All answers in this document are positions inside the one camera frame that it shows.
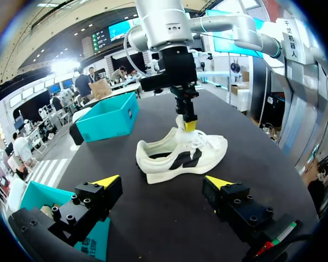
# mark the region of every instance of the person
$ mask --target person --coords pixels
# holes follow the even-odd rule
[[[13,151],[15,156],[21,158],[25,163],[29,162],[32,158],[32,152],[29,148],[28,139],[23,137],[18,137],[17,133],[13,134]]]
[[[93,100],[93,95],[91,93],[91,80],[87,75],[84,75],[83,69],[78,70],[80,76],[75,81],[75,87],[79,90],[82,98],[87,98],[88,100]]]
[[[56,111],[63,109],[62,102],[57,98],[57,93],[54,93],[54,97],[52,99],[52,104],[54,105]]]
[[[125,81],[124,75],[126,74],[126,69],[125,67],[121,66],[119,69],[114,71],[112,73],[112,76],[110,77],[111,81],[118,81],[119,78],[122,78],[123,81]]]
[[[89,73],[90,73],[89,78],[91,83],[94,83],[99,80],[99,77],[95,75],[95,69],[93,67],[89,68]]]

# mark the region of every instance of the shoe sole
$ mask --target shoe sole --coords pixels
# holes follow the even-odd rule
[[[157,184],[157,183],[165,182],[165,181],[171,180],[179,175],[187,174],[187,173],[202,175],[202,174],[209,172],[214,167],[216,167],[221,162],[221,160],[224,158],[226,152],[227,152],[227,148],[225,148],[224,154],[222,154],[218,159],[211,162],[209,165],[201,166],[199,168],[183,168],[181,166],[178,169],[166,171],[163,173],[146,174],[143,172],[143,174],[145,175],[145,178],[147,179],[148,184]]]

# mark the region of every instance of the robotic arm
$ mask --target robotic arm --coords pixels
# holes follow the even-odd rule
[[[137,51],[150,50],[160,55],[159,65],[163,73],[142,79],[144,91],[170,87],[177,97],[177,113],[182,114],[186,131],[196,127],[192,98],[197,74],[194,59],[187,47],[193,43],[192,32],[221,32],[233,30],[235,45],[261,51],[273,58],[280,56],[280,44],[267,35],[259,35],[252,17],[244,14],[206,16],[187,19],[180,0],[136,0],[141,26],[129,31],[130,45]]]

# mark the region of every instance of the sign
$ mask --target sign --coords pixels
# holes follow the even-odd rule
[[[305,64],[304,48],[296,20],[294,18],[278,18],[276,24],[278,24],[283,31],[285,58]]]
[[[107,38],[104,29],[92,34],[92,44],[93,44],[93,50],[95,52],[97,52],[101,48],[104,48],[106,46],[106,43],[107,43]]]

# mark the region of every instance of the black stripe on sneaker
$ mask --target black stripe on sneaker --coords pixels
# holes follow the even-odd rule
[[[194,168],[198,164],[198,160],[202,156],[202,151],[196,149],[196,152],[193,154],[193,158],[191,159],[191,153],[182,152],[178,154],[172,166],[169,168],[170,170],[174,170],[179,168],[181,165],[184,168]]]

